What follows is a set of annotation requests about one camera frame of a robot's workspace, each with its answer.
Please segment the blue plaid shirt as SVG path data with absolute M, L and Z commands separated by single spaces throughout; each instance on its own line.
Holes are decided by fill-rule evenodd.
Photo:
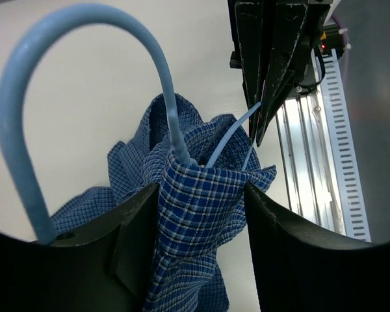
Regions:
M 72 198 L 51 219 L 56 231 L 64 233 L 119 206 L 146 185 L 159 184 L 159 238 L 144 311 L 227 311 L 217 249 L 246 226 L 245 184 L 268 190 L 277 170 L 261 167 L 243 128 L 235 131 L 208 168 L 207 161 L 235 117 L 222 114 L 205 122 L 191 102 L 180 95 L 175 98 L 179 126 L 197 167 L 177 161 L 164 98 L 157 96 L 134 137 L 109 151 L 110 185 Z

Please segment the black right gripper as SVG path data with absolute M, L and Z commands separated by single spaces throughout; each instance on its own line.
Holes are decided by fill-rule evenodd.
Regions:
M 247 107 L 256 104 L 257 85 L 264 85 L 257 122 L 261 145 L 270 109 L 282 81 L 305 81 L 311 52 L 320 43 L 331 1 L 230 1 L 234 50 L 231 68 L 242 70 Z

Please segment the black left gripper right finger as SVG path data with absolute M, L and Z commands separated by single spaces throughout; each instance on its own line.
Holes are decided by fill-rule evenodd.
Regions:
M 261 311 L 390 311 L 390 242 L 324 229 L 252 183 L 244 206 Z

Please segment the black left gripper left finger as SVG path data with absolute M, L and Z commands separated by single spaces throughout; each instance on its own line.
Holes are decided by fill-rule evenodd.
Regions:
M 158 194 L 148 185 L 49 246 L 0 233 L 0 311 L 141 311 Z

